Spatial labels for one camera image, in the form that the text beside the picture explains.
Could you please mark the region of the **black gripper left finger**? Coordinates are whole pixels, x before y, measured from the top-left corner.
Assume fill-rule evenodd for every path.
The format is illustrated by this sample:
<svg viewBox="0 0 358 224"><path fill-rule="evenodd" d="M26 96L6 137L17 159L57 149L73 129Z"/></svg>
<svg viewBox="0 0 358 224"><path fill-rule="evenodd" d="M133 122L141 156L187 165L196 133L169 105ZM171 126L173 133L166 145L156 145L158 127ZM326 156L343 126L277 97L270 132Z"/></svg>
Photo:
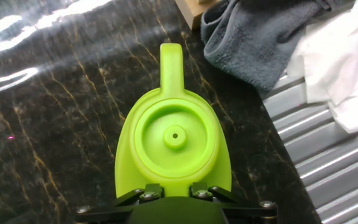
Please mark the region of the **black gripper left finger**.
<svg viewBox="0 0 358 224"><path fill-rule="evenodd" d="M125 223L138 205L161 198L164 198L164 188L160 184L147 184L118 197L109 207L78 207L74 223Z"/></svg>

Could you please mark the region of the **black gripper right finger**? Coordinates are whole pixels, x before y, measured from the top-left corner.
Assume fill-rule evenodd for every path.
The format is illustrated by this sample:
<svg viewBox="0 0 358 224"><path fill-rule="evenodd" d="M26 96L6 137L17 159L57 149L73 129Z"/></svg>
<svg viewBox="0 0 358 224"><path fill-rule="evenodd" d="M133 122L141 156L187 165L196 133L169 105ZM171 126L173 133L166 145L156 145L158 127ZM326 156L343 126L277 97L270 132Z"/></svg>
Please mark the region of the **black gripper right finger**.
<svg viewBox="0 0 358 224"><path fill-rule="evenodd" d="M278 223L278 206L269 200L244 201L222 187L209 187L204 182L191 185L190 197L190 211L196 223Z"/></svg>

